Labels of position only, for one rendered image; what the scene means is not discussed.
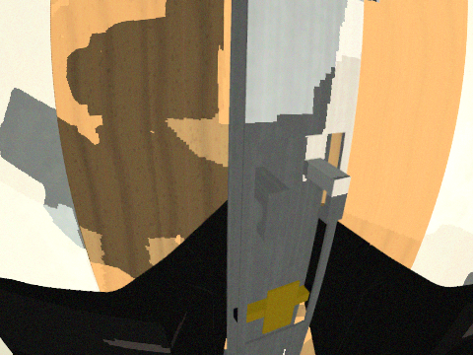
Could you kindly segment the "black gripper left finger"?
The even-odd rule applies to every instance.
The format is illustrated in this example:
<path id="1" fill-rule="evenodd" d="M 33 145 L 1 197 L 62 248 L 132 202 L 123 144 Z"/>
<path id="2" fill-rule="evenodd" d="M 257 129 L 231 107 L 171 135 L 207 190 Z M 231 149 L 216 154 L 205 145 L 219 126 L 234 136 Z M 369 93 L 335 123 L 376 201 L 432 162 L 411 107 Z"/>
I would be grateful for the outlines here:
<path id="1" fill-rule="evenodd" d="M 224 355 L 228 200 L 182 244 L 111 292 L 0 277 L 0 338 L 28 355 Z"/>

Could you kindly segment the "wooden cutting board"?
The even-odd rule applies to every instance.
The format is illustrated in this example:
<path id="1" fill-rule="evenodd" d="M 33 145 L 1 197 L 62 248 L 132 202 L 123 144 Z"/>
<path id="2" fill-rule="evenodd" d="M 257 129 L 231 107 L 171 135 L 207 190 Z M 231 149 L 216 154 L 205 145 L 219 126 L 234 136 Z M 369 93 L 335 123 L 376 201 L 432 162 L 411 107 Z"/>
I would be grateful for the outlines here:
<path id="1" fill-rule="evenodd" d="M 60 145 L 100 292 L 228 200 L 232 0 L 50 0 Z M 364 0 L 340 224 L 413 267 L 460 107 L 468 0 Z"/>

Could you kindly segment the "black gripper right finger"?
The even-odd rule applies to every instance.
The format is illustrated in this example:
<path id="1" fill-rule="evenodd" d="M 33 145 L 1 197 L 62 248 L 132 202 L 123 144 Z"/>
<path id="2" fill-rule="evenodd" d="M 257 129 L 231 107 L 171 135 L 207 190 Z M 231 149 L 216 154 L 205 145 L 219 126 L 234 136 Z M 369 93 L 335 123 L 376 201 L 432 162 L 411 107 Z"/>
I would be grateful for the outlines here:
<path id="1" fill-rule="evenodd" d="M 310 332 L 315 355 L 445 355 L 473 338 L 473 284 L 434 284 L 338 221 Z"/>

